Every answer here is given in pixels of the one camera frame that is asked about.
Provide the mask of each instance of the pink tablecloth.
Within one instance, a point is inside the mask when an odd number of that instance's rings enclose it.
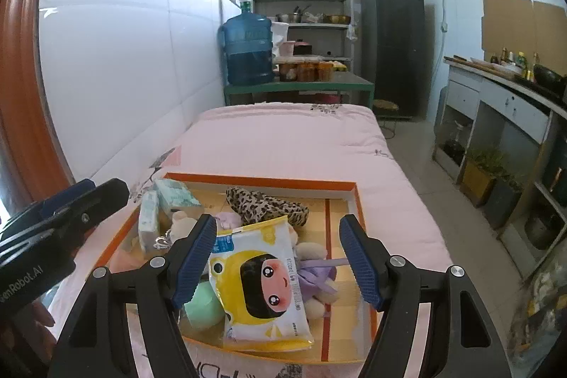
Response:
[[[393,159],[373,113],[367,108],[262,103],[213,109],[202,113],[173,147],[177,149],[170,154],[165,163],[168,166],[158,172],[158,177],[167,171],[182,171],[354,181],[371,237],[380,238],[391,254],[406,256],[417,267],[445,271],[451,265],[439,228]],[[52,305],[57,321],[54,334],[60,332],[92,265],[133,207],[128,205],[102,223],[79,251],[77,269],[61,284]],[[406,377],[419,374],[428,322],[428,309],[420,309]],[[137,348],[142,349],[143,344],[134,345],[134,352]],[[213,360],[209,357],[211,351],[205,348],[192,346],[190,351],[196,363],[201,356]],[[215,354],[216,363],[222,368],[223,358],[219,357],[222,353]],[[263,361],[265,373],[253,373],[259,362],[262,360],[251,359],[241,369],[248,367],[248,373],[256,378],[276,376],[279,366],[267,361]],[[303,374],[322,373],[322,368],[313,367],[318,371]],[[142,368],[151,373],[147,366]],[[359,366],[324,368],[325,376],[355,376],[359,370]],[[221,372],[232,375],[234,371]]]

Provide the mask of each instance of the blue label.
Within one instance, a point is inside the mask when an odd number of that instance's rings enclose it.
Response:
[[[223,253],[231,252],[234,250],[234,244],[232,243],[232,235],[228,236],[218,236],[217,240],[214,241],[213,253]]]

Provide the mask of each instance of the mint green ball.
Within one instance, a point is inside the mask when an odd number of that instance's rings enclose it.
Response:
[[[225,310],[208,281],[197,285],[192,300],[184,308],[191,326],[198,331],[210,329],[225,317]]]

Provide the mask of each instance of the round stool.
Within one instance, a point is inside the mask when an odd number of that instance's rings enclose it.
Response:
[[[386,112],[386,114],[377,115],[376,120],[378,121],[378,125],[382,130],[387,130],[392,133],[391,136],[384,135],[384,138],[386,140],[391,140],[396,136],[396,123],[398,121],[395,118],[398,116],[398,111],[400,110],[400,107],[396,103],[387,100],[374,100],[373,106],[374,109],[378,110],[381,113]],[[386,120],[382,120],[383,125],[380,125],[379,117],[381,115],[386,115],[388,118],[393,118],[393,120],[391,121],[393,123],[392,128],[386,126],[387,123]]]

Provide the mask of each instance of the cardboard sheet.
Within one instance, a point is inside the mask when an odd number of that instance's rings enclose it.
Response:
[[[506,47],[524,52],[530,65],[537,52],[542,65],[567,74],[565,9],[531,0],[484,0],[482,25],[486,61]]]

